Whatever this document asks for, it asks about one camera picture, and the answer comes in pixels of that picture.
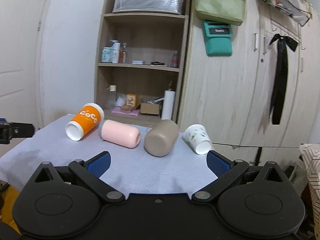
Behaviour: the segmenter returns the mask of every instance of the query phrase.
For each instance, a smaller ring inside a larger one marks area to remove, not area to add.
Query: black clamp
[[[31,138],[35,127],[31,123],[7,122],[0,119],[0,144],[9,144],[12,138]]]

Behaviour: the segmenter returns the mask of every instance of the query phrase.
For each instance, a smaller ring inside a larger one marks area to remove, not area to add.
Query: glass bottle
[[[127,63],[127,51],[126,51],[127,43],[122,43],[122,47],[120,49],[119,54],[119,63]]]
[[[116,85],[110,85],[109,90],[109,109],[113,110],[116,107]]]
[[[109,105],[109,97],[110,97],[110,95],[109,95],[109,93],[110,93],[110,86],[107,84],[107,87],[106,87],[106,90],[105,90],[105,93],[104,93],[105,94],[105,99],[106,99],[104,108],[106,110],[108,110],[110,108],[110,105]]]
[[[172,55],[172,58],[171,58],[171,65],[170,67],[174,67],[174,68],[177,68],[178,67],[178,64],[179,64],[179,56],[178,56],[178,51],[175,50],[174,51],[174,54]]]

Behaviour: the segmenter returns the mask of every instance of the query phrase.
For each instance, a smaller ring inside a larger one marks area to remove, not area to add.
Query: cup
[[[145,150],[155,157],[169,154],[179,136],[178,125],[171,120],[161,120],[144,138]]]
[[[128,148],[135,148],[140,142],[138,128],[113,120],[105,120],[98,127],[98,135],[105,141]]]
[[[211,150],[211,140],[203,125],[190,125],[184,132],[183,138],[191,145],[197,154],[203,155]]]
[[[127,96],[126,95],[120,95],[116,101],[116,106],[124,106],[127,102]]]
[[[70,139],[79,141],[103,119],[102,108],[95,103],[88,103],[66,125],[66,133]]]

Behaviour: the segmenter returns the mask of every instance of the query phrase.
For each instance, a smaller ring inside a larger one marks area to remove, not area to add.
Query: wardrobe
[[[245,20],[232,25],[232,31],[232,56],[208,57],[192,0],[180,130],[204,125],[216,151],[230,159],[255,163],[261,147],[260,165],[268,160],[283,167],[294,164],[318,107],[319,17],[313,11],[313,18],[301,27],[262,0],[246,0]],[[288,78],[279,124],[272,122],[270,113],[277,42],[269,43],[276,33],[298,42],[295,52],[287,47]]]

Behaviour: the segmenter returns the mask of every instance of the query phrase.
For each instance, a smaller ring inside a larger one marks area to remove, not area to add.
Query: table
[[[21,191],[31,174],[43,161],[66,166],[75,159],[88,160],[102,151],[111,155],[110,168],[100,179],[126,198],[129,193],[175,194],[196,191],[217,179],[206,164],[206,155],[197,155],[180,133],[172,151],[165,157],[154,157],[143,148],[150,128],[134,125],[141,133],[136,148],[129,149],[103,141],[93,130],[81,141],[72,141],[65,133],[73,115],[66,115],[37,131],[0,158],[0,180]]]

